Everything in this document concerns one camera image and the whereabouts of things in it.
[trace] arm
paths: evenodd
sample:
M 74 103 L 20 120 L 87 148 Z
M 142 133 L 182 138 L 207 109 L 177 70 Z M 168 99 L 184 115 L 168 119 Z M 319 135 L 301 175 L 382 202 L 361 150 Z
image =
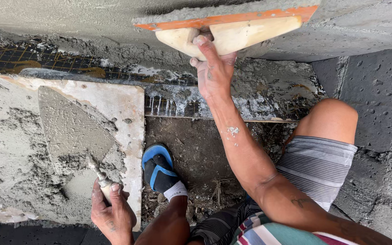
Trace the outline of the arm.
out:
M 192 58 L 190 64 L 198 69 L 199 91 L 213 114 L 228 162 L 264 213 L 276 223 L 305 231 L 327 232 L 364 245 L 392 244 L 391 239 L 376 231 L 327 213 L 277 172 L 232 101 L 230 81 L 236 54 L 219 57 L 214 44 L 201 35 L 193 42 L 207 61 Z

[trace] trowel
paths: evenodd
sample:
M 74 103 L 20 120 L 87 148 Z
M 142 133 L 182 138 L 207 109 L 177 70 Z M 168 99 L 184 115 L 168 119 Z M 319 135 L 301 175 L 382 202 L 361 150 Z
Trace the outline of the trowel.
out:
M 99 177 L 99 184 L 110 204 L 109 187 L 113 184 L 99 170 L 108 151 L 115 143 L 110 133 L 95 120 L 53 89 L 39 87 L 39 111 L 49 155 L 58 173 L 61 157 L 79 155 Z
M 157 39 L 190 57 L 206 61 L 193 38 L 211 34 L 225 55 L 285 34 L 308 21 L 320 0 L 263 0 L 236 5 L 183 8 L 168 14 L 133 19 L 137 27 L 155 31 Z

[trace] trowel blade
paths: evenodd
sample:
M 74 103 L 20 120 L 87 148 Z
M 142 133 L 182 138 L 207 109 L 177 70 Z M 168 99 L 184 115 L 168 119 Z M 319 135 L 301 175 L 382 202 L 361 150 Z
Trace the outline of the trowel blade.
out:
M 95 120 L 58 92 L 40 86 L 39 110 L 51 161 L 90 153 L 102 161 L 115 139 Z

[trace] pointed trowel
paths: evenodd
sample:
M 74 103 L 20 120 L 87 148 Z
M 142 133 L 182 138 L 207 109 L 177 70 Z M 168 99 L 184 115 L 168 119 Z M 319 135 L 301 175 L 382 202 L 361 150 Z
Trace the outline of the pointed trowel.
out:
M 94 171 L 110 203 L 108 187 L 113 181 L 99 171 L 98 163 L 102 162 L 115 143 L 114 137 L 86 112 L 53 89 L 40 86 L 38 94 L 42 128 L 55 171 L 64 174 L 65 166 L 59 161 L 62 157 L 79 155 L 95 161 Z

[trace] striped shirt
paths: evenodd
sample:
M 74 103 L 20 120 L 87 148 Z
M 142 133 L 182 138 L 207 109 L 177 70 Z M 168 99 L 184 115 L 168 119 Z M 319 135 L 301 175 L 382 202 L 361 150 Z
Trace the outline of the striped shirt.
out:
M 273 223 L 263 212 L 248 217 L 235 231 L 231 245 L 357 245 L 323 232 L 308 232 Z

